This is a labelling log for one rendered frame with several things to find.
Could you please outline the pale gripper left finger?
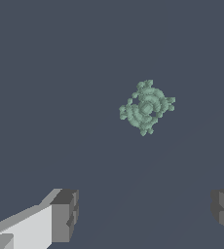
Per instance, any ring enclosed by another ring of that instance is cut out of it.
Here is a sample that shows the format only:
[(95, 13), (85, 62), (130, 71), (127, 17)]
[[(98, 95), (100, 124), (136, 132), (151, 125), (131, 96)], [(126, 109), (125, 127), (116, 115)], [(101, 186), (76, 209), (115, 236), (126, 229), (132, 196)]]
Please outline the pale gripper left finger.
[(38, 205), (0, 222), (0, 249), (48, 249), (69, 242), (79, 216), (79, 191), (53, 189)]

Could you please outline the green ornate round object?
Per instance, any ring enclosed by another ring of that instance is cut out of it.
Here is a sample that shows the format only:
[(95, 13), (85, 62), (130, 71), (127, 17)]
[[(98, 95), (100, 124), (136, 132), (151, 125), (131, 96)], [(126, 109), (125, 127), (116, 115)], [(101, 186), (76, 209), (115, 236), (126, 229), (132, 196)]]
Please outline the green ornate round object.
[(165, 97), (153, 84), (153, 80), (139, 82), (136, 85), (137, 91), (131, 95), (126, 105), (119, 108), (120, 119), (128, 120), (132, 126), (139, 129), (142, 136), (152, 134), (153, 125), (166, 111), (174, 110), (175, 98)]

